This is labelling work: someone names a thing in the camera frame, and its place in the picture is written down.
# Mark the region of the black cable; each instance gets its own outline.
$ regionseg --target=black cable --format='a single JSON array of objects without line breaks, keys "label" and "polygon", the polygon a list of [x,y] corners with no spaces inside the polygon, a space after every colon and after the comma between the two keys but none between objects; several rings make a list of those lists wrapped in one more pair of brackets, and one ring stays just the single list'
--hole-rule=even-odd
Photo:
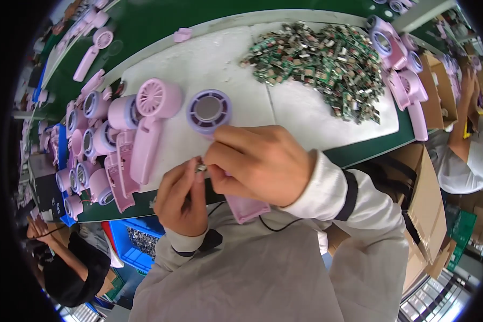
[{"label": "black cable", "polygon": [[55,231],[58,231],[59,229],[63,229],[64,227],[66,227],[66,226],[61,226],[61,227],[59,227],[59,228],[56,228],[56,229],[54,229],[54,230],[52,230],[52,231],[47,232],[45,235],[38,236],[38,237],[33,237],[33,238],[28,238],[27,240],[28,240],[28,241],[35,241],[35,240],[37,240],[38,238],[42,238],[42,237],[48,236],[48,235],[50,235],[51,233],[53,233],[53,232],[55,232]]},{"label": "black cable", "polygon": [[268,230],[271,230],[271,231],[275,231],[275,232],[280,232],[282,230],[285,230],[286,228],[288,228],[288,226],[290,226],[291,224],[293,224],[294,222],[298,222],[300,220],[303,220],[304,218],[298,218],[290,223],[288,223],[286,226],[284,226],[283,228],[281,229],[272,229],[270,228],[264,221],[263,221],[263,218],[261,218],[261,215],[259,215],[259,220],[261,221],[261,223],[263,224],[263,226],[265,226]]},{"label": "black cable", "polygon": [[210,212],[209,212],[209,214],[207,214],[207,216],[209,217],[209,216],[210,216],[210,215],[211,215],[213,212],[215,212],[215,210],[216,210],[218,207],[220,207],[220,206],[221,206],[223,203],[225,203],[225,202],[221,202],[221,203],[217,204],[217,205],[216,205],[216,207],[215,207],[215,208],[214,208],[212,211],[210,211]]}]

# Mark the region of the white jacket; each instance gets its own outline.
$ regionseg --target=white jacket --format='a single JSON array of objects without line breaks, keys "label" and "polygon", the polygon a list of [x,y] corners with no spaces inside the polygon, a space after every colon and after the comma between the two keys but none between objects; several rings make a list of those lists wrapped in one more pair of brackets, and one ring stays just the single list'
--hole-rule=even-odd
[{"label": "white jacket", "polygon": [[[152,269],[138,286],[129,321],[395,321],[408,258],[398,204],[377,191],[369,176],[358,182],[348,221],[333,220],[343,207],[346,177],[318,152],[312,178],[289,207],[272,209],[273,229],[259,218],[239,225],[227,204],[209,218],[222,237],[200,252],[204,235],[167,230],[156,245]],[[329,272],[320,252],[331,223],[351,238],[337,249]],[[193,252],[183,257],[178,252]]]}]

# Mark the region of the pile of circuit boards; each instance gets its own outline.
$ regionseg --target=pile of circuit boards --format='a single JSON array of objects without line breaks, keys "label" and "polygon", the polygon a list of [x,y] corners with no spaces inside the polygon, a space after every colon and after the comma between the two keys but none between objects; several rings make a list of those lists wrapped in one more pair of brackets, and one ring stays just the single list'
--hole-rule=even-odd
[{"label": "pile of circuit boards", "polygon": [[326,25],[314,32],[304,22],[260,35],[240,66],[254,67],[261,83],[287,79],[319,91],[336,117],[357,124],[380,122],[374,103],[384,95],[380,58],[367,35],[348,25]]}]

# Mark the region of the white work surface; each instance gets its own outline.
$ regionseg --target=white work surface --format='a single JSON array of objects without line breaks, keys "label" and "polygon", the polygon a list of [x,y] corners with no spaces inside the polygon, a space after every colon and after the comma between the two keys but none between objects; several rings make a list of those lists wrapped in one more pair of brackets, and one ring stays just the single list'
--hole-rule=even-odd
[{"label": "white work surface", "polygon": [[[323,24],[310,24],[314,30]],[[183,91],[181,110],[164,120],[154,168],[141,192],[156,190],[165,172],[194,156],[204,155],[211,141],[194,132],[186,121],[186,106],[201,90],[217,89],[233,104],[230,124],[261,126],[279,124],[288,129],[305,149],[326,150],[399,130],[393,98],[388,89],[377,104],[381,124],[372,121],[356,125],[333,116],[322,94],[296,81],[268,87],[255,80],[253,68],[238,66],[259,34],[281,29],[281,23],[225,29],[184,43],[140,61],[122,74],[124,95],[136,94],[152,77],[177,83]]]}]

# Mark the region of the fingernail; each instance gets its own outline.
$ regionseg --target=fingernail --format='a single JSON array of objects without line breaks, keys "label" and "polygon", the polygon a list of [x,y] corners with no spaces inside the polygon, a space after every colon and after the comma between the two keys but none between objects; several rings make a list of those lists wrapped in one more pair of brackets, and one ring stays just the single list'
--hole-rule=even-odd
[{"label": "fingernail", "polygon": [[204,182],[204,171],[195,173],[195,182],[201,184]]}]

